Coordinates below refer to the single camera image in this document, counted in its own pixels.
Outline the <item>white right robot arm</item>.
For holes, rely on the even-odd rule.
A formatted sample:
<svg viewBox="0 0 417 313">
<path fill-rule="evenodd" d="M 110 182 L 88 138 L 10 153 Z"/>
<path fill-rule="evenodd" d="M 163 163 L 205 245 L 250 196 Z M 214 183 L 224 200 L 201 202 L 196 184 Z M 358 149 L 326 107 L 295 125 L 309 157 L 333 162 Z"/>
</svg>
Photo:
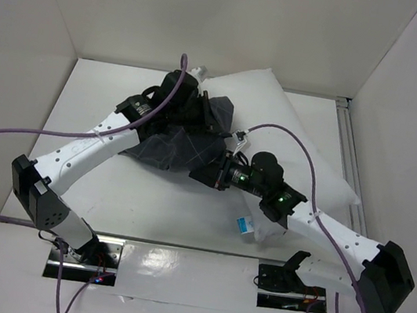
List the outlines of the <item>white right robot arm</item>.
<svg viewBox="0 0 417 313">
<path fill-rule="evenodd" d="M 259 208 L 274 224 L 331 250 L 340 264 L 298 251 L 286 261 L 282 282 L 289 290 L 304 286 L 331 289 L 361 298 L 365 313 L 396 313 L 415 288 L 403 249 L 394 242 L 368 239 L 325 215 L 306 196 L 284 182 L 283 167 L 269 152 L 241 164 L 229 151 L 189 173 L 218 191 L 235 187 L 259 197 Z"/>
</svg>

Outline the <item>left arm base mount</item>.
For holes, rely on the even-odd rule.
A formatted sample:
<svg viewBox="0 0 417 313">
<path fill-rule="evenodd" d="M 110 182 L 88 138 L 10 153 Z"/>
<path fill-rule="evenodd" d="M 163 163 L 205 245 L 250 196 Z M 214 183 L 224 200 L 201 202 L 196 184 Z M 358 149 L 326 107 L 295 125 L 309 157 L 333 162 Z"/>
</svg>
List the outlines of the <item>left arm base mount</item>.
<svg viewBox="0 0 417 313">
<path fill-rule="evenodd" d="M 51 244 L 49 256 L 45 262 L 42 277 L 58 278 L 60 266 L 61 245 L 55 240 L 55 236 L 44 231 L 38 232 L 38 237 Z M 98 286 L 114 286 L 116 283 L 121 255 L 125 248 L 125 240 L 100 236 L 101 246 L 87 259 L 81 258 L 72 248 L 64 245 L 63 267 L 61 279 L 69 282 L 86 283 L 92 279 Z"/>
</svg>

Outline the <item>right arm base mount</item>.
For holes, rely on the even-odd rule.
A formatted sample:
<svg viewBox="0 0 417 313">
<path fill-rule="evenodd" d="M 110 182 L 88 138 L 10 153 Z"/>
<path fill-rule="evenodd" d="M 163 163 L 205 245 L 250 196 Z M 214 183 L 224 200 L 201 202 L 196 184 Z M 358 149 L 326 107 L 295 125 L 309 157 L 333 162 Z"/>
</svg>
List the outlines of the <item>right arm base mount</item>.
<svg viewBox="0 0 417 313">
<path fill-rule="evenodd" d="M 253 279 L 257 288 L 258 308 L 282 311 L 327 313 L 327 297 L 324 288 L 305 286 L 293 272 L 275 264 L 259 264 Z"/>
</svg>

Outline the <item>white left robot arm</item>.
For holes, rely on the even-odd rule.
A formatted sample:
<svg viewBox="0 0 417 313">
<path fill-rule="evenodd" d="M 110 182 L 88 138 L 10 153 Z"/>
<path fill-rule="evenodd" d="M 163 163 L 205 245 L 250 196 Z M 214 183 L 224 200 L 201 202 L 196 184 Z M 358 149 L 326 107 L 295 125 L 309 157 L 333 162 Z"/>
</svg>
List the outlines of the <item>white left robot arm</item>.
<svg viewBox="0 0 417 313">
<path fill-rule="evenodd" d="M 62 199 L 76 181 L 109 158 L 132 156 L 162 170 L 191 171 L 211 162 L 231 126 L 228 98 L 211 99 L 204 68 L 169 72 L 159 86 L 127 97 L 84 136 L 47 155 L 13 160 L 13 192 L 39 231 L 62 239 L 80 263 L 101 253 L 96 232 Z"/>
</svg>

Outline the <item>white pillow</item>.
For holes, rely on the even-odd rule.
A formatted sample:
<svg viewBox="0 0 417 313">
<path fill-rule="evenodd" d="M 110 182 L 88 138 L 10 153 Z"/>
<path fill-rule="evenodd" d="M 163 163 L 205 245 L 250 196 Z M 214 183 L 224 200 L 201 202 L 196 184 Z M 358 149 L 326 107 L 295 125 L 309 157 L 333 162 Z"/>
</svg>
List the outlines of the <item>white pillow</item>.
<svg viewBox="0 0 417 313">
<path fill-rule="evenodd" d="M 287 94 L 271 69 L 238 72 L 207 79 L 203 86 L 210 96 L 227 96 L 234 105 L 232 129 L 258 126 L 249 135 L 245 154 L 252 157 L 269 151 L 284 169 L 289 186 L 307 198 L 316 198 L 317 208 L 329 215 L 357 205 L 360 199 L 343 179 L 335 102 Z M 177 202 L 175 219 L 196 229 L 224 249 L 238 248 L 236 219 L 252 216 L 254 245 L 268 257 L 272 253 L 307 251 L 321 257 L 333 252 L 293 231 L 270 222 L 259 208 L 259 199 L 236 188 L 216 191 L 193 182 Z"/>
</svg>

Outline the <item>dark grey checked pillowcase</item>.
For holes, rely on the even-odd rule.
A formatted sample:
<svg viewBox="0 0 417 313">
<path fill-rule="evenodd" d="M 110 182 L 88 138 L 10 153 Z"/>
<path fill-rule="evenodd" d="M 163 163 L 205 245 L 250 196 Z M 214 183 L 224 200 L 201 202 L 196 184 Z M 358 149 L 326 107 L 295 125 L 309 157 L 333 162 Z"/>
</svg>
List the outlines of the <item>dark grey checked pillowcase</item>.
<svg viewBox="0 0 417 313">
<path fill-rule="evenodd" d="M 140 143 L 126 149 L 123 155 L 154 168 L 167 171 L 191 171 L 217 159 L 227 149 L 234 105 L 227 96 L 209 98 L 216 118 L 216 131 L 206 132 L 203 112 L 200 122 L 193 125 L 172 123 L 159 112 L 154 119 L 138 129 Z"/>
</svg>

